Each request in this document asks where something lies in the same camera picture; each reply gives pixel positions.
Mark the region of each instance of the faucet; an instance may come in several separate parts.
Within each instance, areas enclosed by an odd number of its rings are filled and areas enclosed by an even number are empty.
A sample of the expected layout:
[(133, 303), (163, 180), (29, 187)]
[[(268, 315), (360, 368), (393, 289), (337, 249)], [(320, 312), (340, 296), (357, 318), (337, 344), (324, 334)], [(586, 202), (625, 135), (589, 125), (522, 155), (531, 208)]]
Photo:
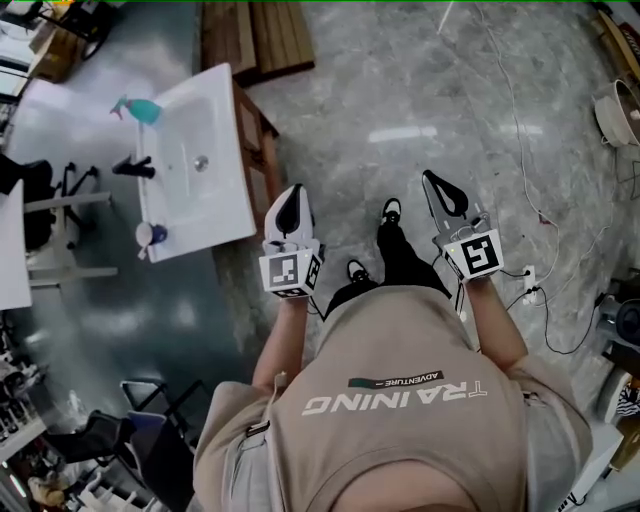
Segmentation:
[(113, 174), (123, 174), (126, 176), (140, 176), (141, 178), (151, 179), (156, 175), (156, 170), (153, 167), (147, 167), (147, 164), (151, 163), (151, 157), (147, 156), (136, 162), (131, 163), (131, 156), (125, 158), (122, 162), (116, 164), (112, 171)]

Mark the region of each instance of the wooden bench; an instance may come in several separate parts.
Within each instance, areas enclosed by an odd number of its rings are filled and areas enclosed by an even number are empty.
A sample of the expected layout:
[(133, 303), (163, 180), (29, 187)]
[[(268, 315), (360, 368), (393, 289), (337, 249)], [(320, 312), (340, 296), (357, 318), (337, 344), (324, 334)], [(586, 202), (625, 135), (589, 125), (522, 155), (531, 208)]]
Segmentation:
[(315, 65), (299, 3), (204, 3), (201, 23), (201, 68), (228, 62), (243, 87)]

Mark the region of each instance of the electrical outlet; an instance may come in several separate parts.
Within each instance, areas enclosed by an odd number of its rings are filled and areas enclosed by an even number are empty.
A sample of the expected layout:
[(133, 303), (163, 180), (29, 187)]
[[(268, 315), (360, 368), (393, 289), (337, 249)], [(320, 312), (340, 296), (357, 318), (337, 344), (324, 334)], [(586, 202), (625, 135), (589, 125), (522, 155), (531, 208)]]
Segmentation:
[[(530, 290), (531, 288), (533, 288), (536, 285), (536, 269), (533, 265), (527, 265), (522, 269), (522, 273), (526, 274), (527, 270), (529, 271), (529, 275), (528, 276), (524, 276), (524, 290), (523, 292), (526, 292), (527, 290)], [(538, 292), (531, 292), (527, 295), (525, 295), (522, 298), (522, 302), (523, 304), (535, 304), (536, 303), (536, 295)]]

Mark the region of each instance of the beige t-shirt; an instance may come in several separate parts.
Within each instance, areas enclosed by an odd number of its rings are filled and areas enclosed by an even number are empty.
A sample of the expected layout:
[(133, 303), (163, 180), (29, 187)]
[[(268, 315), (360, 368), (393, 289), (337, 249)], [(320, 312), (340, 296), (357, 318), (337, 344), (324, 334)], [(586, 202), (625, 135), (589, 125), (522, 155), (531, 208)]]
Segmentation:
[[(576, 460), (588, 456), (589, 430), (563, 376), (534, 356), (500, 371), (469, 349), (436, 290), (381, 287), (361, 295), (330, 315), (321, 343), (272, 409), (287, 510), (327, 511), (357, 476), (414, 460), (453, 478), (482, 512), (522, 511), (523, 393), (556, 397)], [(260, 421), (266, 403), (250, 386), (216, 390), (196, 453), (195, 488), (207, 510), (220, 509), (225, 448)]]

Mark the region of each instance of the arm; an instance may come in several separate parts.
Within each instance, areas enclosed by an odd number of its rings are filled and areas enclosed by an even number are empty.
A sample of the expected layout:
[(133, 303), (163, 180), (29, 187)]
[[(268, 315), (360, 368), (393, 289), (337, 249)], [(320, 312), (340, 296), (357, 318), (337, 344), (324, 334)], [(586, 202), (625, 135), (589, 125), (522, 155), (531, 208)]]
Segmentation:
[(502, 371), (508, 370), (528, 354), (520, 331), (502, 305), (491, 279), (469, 281), (467, 294), (482, 353)]
[(306, 297), (280, 302), (276, 323), (253, 372), (252, 386), (270, 394), (273, 379), (280, 372), (287, 373), (289, 382), (300, 373), (306, 327)]

